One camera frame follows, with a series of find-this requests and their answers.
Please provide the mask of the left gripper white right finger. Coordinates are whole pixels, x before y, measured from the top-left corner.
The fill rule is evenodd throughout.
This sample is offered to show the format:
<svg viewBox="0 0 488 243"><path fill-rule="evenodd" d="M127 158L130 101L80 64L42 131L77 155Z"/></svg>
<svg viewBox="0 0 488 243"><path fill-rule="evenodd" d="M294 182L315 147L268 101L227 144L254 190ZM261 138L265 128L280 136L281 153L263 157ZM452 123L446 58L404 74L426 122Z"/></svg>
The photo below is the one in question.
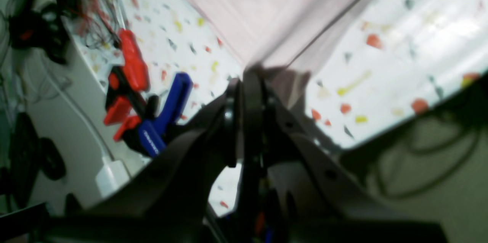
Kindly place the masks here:
<svg viewBox="0 0 488 243"><path fill-rule="evenodd" d="M242 79L242 190L270 181L266 243L446 243L441 226L413 220L367 194L307 135L258 73Z"/></svg>

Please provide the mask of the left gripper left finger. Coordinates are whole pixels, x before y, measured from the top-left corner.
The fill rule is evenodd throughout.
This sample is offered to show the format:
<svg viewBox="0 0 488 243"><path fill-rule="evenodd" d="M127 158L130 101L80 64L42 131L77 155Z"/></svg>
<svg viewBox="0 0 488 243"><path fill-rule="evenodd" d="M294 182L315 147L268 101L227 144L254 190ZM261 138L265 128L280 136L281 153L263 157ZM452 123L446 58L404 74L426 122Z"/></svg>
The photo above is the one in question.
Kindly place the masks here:
<svg viewBox="0 0 488 243"><path fill-rule="evenodd" d="M52 218L43 243L198 243L211 187L237 164L239 79L178 127L173 139L129 184L95 207Z"/></svg>

